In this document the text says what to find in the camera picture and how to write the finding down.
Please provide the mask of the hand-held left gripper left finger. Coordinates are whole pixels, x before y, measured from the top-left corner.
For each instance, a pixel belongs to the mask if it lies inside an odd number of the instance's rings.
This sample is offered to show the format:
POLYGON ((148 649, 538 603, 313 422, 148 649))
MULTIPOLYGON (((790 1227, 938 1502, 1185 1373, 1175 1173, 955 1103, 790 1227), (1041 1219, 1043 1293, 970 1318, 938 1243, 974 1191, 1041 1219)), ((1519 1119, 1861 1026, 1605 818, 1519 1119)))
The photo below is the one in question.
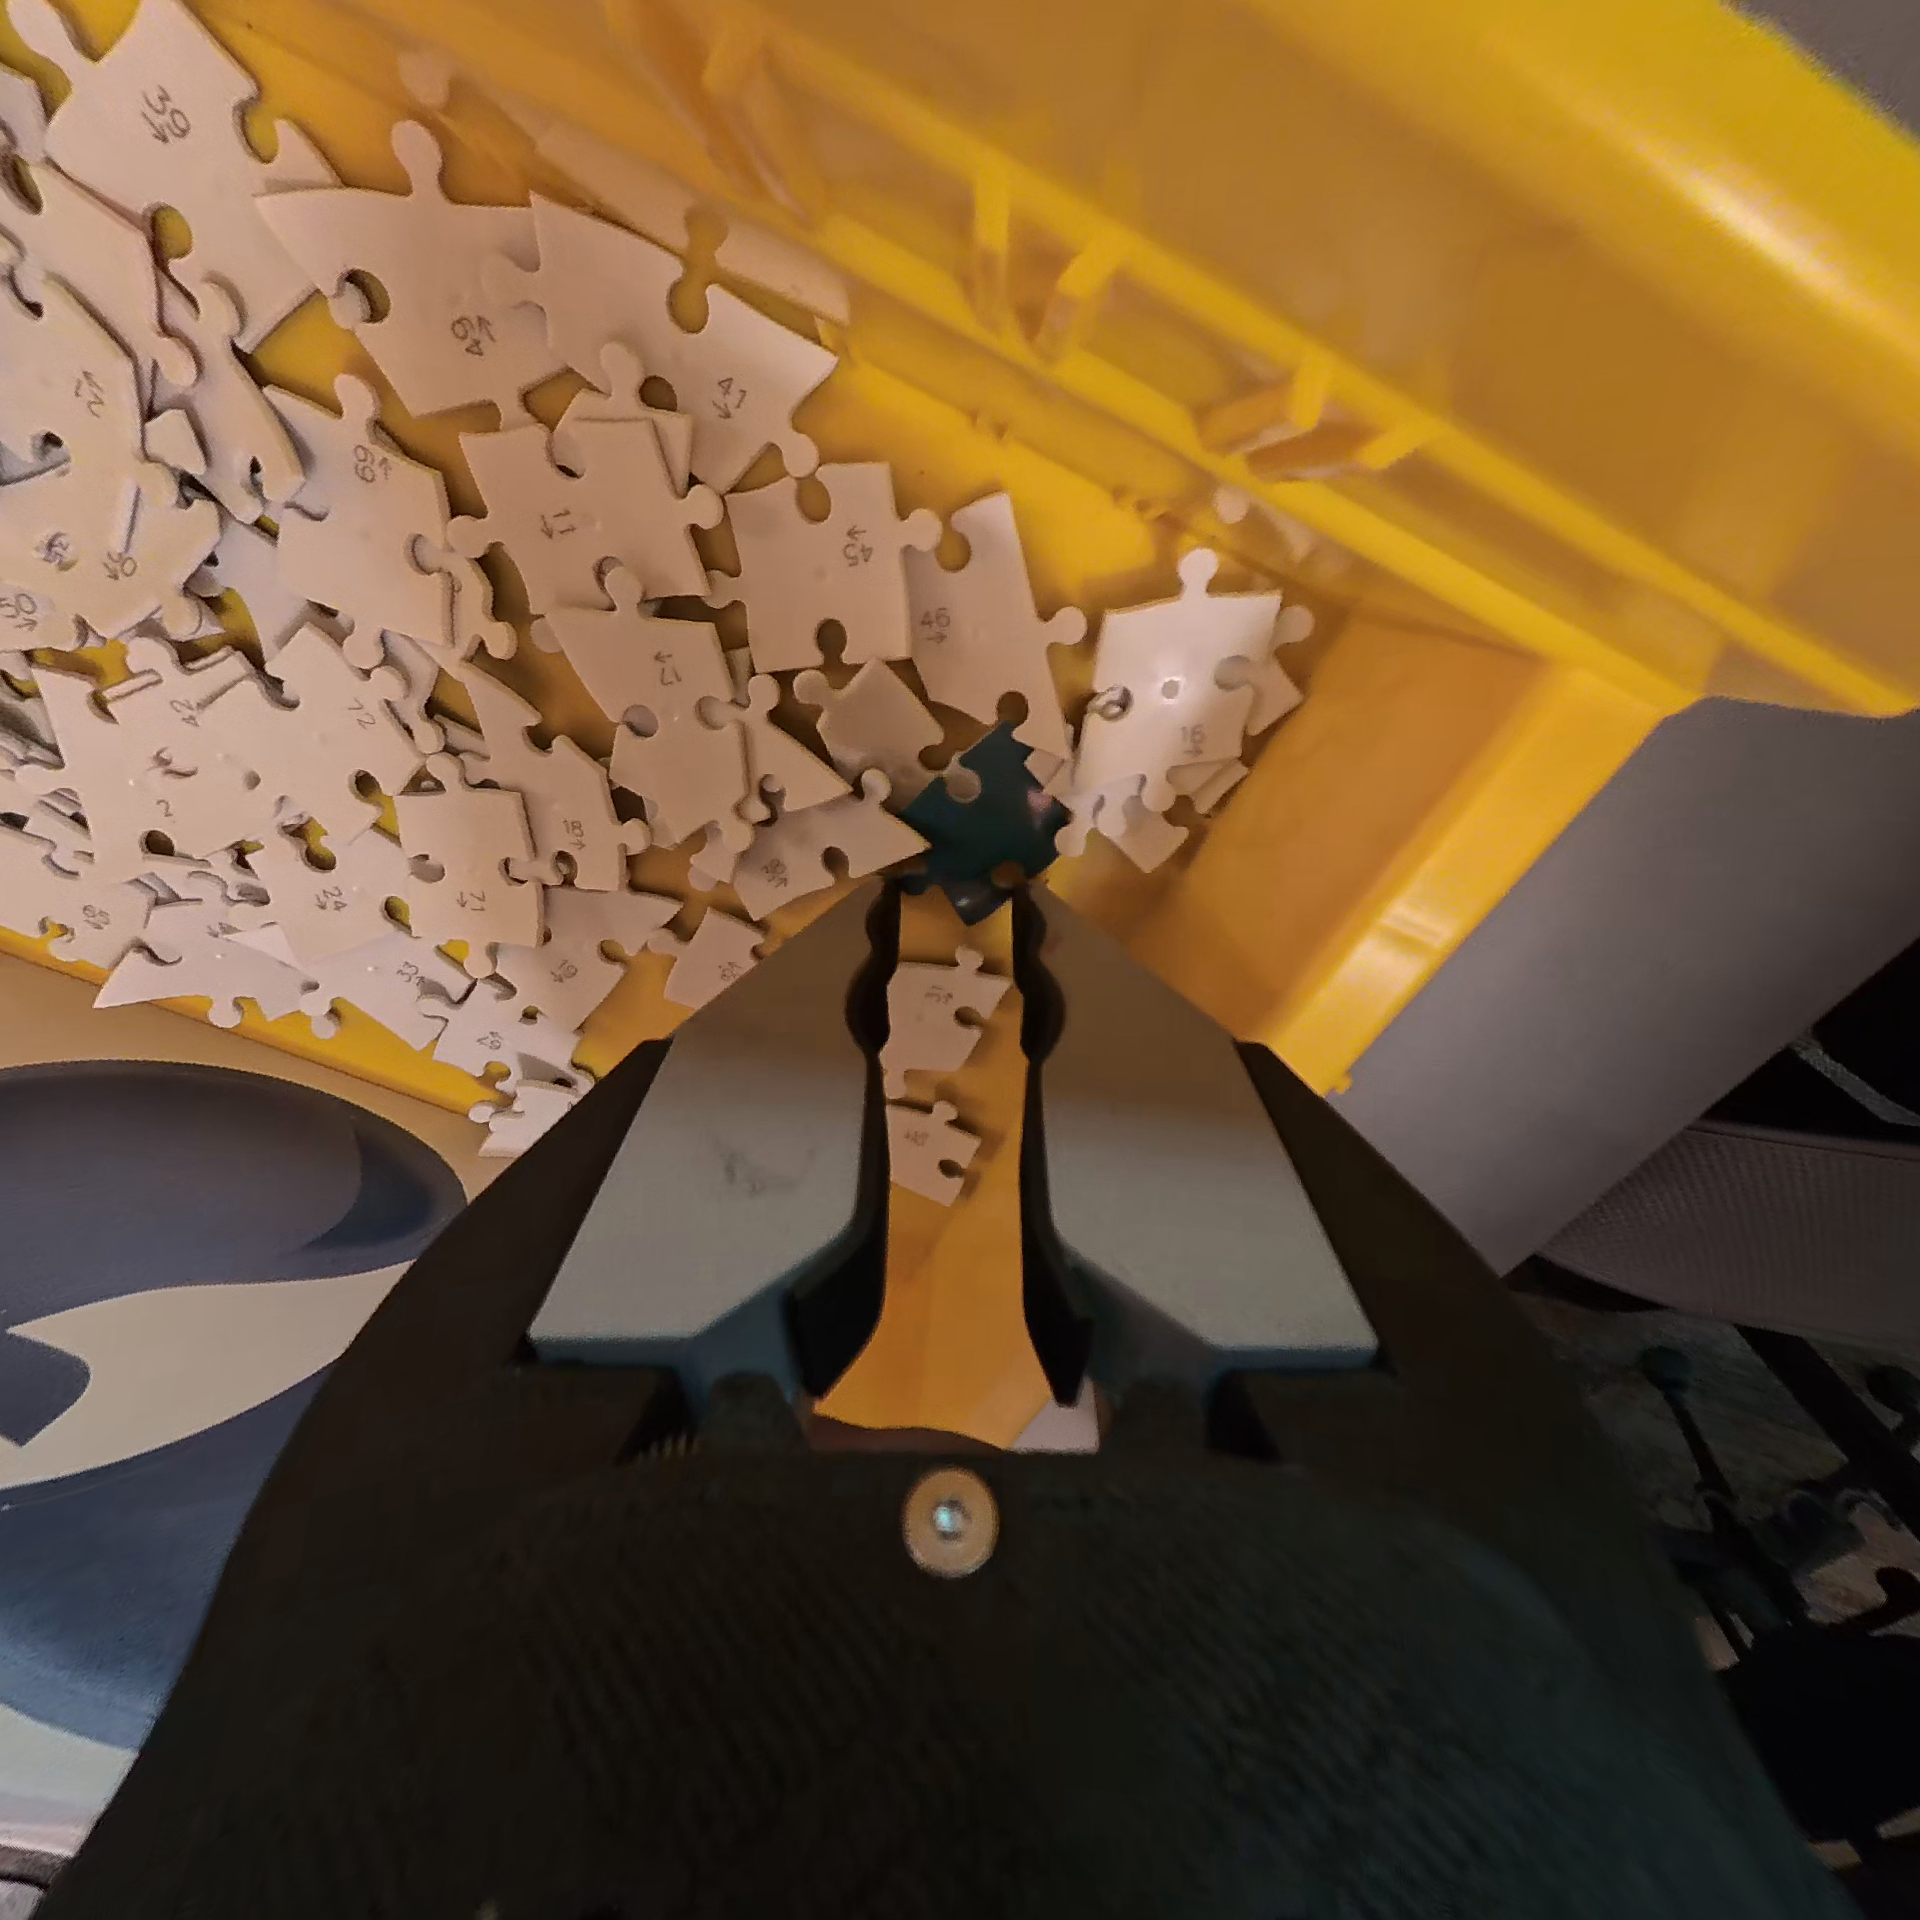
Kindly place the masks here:
POLYGON ((683 1021, 531 1325, 542 1361, 818 1401, 884 1290, 900 884, 866 879, 683 1021))

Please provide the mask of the yellow plastic bin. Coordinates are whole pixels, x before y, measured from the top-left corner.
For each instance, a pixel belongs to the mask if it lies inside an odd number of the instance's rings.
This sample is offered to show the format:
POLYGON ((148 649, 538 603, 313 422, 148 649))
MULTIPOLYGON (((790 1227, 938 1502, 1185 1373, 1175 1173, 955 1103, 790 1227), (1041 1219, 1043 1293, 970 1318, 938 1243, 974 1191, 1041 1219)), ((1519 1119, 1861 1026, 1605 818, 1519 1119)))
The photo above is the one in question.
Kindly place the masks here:
POLYGON ((1723 4, 207 4, 353 186, 399 58, 839 273, 823 452, 1007 487, 1044 591, 1301 586, 1305 709, 1053 887, 1317 1091, 1707 724, 1915 709, 1915 143, 1723 4))

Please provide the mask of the printed card with blue shapes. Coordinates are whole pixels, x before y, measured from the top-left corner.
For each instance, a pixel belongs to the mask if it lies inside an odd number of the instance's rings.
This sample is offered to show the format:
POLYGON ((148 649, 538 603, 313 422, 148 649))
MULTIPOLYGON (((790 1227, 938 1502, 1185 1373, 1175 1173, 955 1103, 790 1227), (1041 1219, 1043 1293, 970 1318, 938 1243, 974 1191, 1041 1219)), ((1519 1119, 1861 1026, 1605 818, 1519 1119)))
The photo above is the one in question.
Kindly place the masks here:
POLYGON ((509 1164, 485 1119, 4 961, 2 1839, 124 1780, 327 1370, 509 1164))

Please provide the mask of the pile of white puzzle pieces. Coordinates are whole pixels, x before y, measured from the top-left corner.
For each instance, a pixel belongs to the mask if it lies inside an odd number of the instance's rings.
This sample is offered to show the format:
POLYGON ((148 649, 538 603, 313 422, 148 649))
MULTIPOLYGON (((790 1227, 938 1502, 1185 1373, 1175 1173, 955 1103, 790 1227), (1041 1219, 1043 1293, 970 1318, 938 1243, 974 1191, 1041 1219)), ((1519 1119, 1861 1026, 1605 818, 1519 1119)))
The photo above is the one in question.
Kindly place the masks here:
POLYGON ((883 463, 823 473, 852 509, 817 629, 726 647, 662 618, 701 538, 799 586, 794 482, 740 489, 835 369, 817 338, 682 258, 549 199, 457 201, 396 125, 407 195, 337 179, 189 4, 140 4, 89 59, 52 4, 4 4, 61 61, 50 109, 4 67, 4 940, 98 975, 95 1005, 201 1001, 378 1026, 482 1099, 505 1161, 593 1086, 582 1028, 643 950, 693 1011, 764 922, 922 855, 925 693, 1012 771, 1076 775, 1049 653, 1074 609, 1014 610, 1005 495, 898 514, 883 463))

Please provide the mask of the office chair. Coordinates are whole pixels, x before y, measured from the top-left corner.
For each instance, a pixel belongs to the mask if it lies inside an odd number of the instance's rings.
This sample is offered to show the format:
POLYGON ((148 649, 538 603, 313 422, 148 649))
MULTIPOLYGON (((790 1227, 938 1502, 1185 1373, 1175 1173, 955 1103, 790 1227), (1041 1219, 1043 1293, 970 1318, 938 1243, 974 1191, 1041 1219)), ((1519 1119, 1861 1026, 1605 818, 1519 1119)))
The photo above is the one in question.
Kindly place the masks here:
POLYGON ((1915 1545, 1915 1042, 1810 1028, 1620 1180, 1522 1287, 1567 1305, 1670 1310, 1737 1333, 1835 1451, 1746 1502, 1676 1346, 1638 1375, 1678 1429, 1698 1519, 1663 1558, 1719 1631, 1746 1740, 1812 1843, 1854 1855, 1861 1903, 1915 1916, 1915 1569, 1822 1619, 1812 1575, 1878 1519, 1915 1545))

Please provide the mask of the teal puzzle piece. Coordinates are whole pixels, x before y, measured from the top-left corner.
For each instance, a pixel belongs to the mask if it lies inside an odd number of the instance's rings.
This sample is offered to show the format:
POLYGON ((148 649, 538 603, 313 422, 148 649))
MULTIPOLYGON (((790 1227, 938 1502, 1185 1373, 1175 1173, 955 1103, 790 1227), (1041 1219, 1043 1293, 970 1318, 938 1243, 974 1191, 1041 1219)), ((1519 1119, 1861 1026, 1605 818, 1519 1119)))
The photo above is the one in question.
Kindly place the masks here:
POLYGON ((905 891, 945 894, 971 929, 996 914, 1017 884, 1051 866, 1069 812, 1028 767, 1030 751, 1014 724, 999 723, 895 807, 925 841, 918 871, 903 879, 905 891))

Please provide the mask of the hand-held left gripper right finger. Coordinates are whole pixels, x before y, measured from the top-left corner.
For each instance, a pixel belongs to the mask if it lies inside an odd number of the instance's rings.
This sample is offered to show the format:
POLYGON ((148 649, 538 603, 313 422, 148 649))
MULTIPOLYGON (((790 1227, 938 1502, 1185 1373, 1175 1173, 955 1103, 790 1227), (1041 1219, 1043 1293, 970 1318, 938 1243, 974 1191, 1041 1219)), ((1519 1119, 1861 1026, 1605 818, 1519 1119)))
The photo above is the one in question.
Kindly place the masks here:
POLYGON ((1057 895, 1012 895, 1025 1327, 1049 1395, 1372 1364, 1375 1330, 1235 1037, 1057 895))

